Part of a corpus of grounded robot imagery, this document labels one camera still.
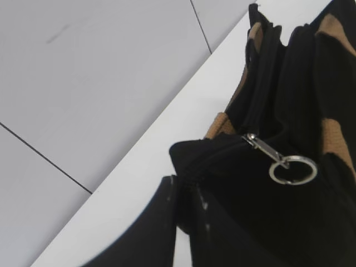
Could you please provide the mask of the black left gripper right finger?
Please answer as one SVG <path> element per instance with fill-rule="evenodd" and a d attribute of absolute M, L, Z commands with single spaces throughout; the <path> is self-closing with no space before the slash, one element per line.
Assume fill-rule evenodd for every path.
<path fill-rule="evenodd" d="M 275 227 L 260 192 L 244 179 L 187 183 L 194 266 L 280 266 Z"/>

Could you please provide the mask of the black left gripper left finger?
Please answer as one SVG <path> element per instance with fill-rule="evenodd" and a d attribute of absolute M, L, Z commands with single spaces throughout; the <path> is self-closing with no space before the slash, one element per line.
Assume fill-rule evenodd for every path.
<path fill-rule="evenodd" d="M 134 223 L 85 266 L 173 266 L 177 200 L 176 176 L 163 177 Z"/>

